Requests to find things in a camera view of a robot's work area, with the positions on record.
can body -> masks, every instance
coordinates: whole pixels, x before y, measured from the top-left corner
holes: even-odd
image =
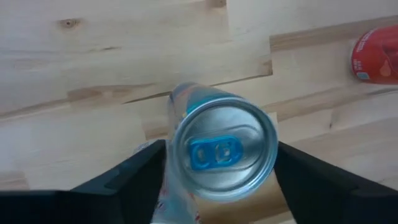
[[[154,141],[144,143],[135,152],[145,150]],[[165,174],[152,224],[200,224],[197,205],[192,194],[181,186],[169,167],[165,167]]]
[[[170,94],[168,163],[191,193],[231,202],[253,193],[271,173],[277,135],[271,119],[245,99],[183,83]]]
[[[364,34],[354,46],[351,68],[364,82],[398,84],[398,26]]]

wooden surface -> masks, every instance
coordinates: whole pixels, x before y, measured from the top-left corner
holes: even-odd
[[[275,118],[281,141],[398,189],[398,86],[360,83],[349,70],[355,40],[398,23],[397,9],[0,0],[0,189],[70,189],[167,138],[167,94],[185,81],[247,98]],[[242,201],[197,201],[205,223],[288,211],[274,174]]]
[[[284,212],[272,217],[254,222],[253,224],[296,224],[291,212]]]

can top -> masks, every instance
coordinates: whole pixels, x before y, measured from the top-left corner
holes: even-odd
[[[170,165],[188,191],[220,202],[253,193],[271,173],[277,135],[263,111],[239,97],[211,100],[181,122]]]

